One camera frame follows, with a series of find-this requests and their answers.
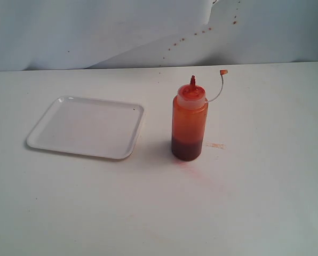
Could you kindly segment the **white rectangular plastic tray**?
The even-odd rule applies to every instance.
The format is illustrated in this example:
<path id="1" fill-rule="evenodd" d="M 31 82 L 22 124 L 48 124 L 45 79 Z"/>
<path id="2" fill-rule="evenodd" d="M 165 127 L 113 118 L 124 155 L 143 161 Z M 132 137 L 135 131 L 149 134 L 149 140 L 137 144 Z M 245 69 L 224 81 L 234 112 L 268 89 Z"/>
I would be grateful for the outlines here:
<path id="1" fill-rule="evenodd" d="M 122 160 L 136 145 L 145 109 L 138 103 L 57 98 L 26 139 L 30 148 Z"/>

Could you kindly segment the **red sauce squeeze bottle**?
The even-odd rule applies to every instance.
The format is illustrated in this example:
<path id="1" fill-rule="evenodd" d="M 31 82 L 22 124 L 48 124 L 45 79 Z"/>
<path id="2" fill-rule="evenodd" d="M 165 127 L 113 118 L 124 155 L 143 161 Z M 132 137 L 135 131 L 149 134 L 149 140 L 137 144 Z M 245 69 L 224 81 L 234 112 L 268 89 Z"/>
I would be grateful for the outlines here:
<path id="1" fill-rule="evenodd" d="M 189 84 L 178 89 L 173 99 L 171 130 L 171 151 L 177 159 L 188 162 L 201 154 L 208 106 L 221 95 L 227 73 L 226 69 L 220 70 L 221 88 L 210 100 L 205 89 L 196 84 L 194 75 Z"/>

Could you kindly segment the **white backdrop sheet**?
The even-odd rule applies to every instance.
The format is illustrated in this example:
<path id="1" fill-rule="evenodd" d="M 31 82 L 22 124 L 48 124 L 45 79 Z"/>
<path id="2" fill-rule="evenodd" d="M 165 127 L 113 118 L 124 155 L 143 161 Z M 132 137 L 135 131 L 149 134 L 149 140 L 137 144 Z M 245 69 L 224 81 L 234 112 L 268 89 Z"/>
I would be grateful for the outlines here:
<path id="1" fill-rule="evenodd" d="M 0 1 L 0 71 L 318 61 L 318 1 Z"/>

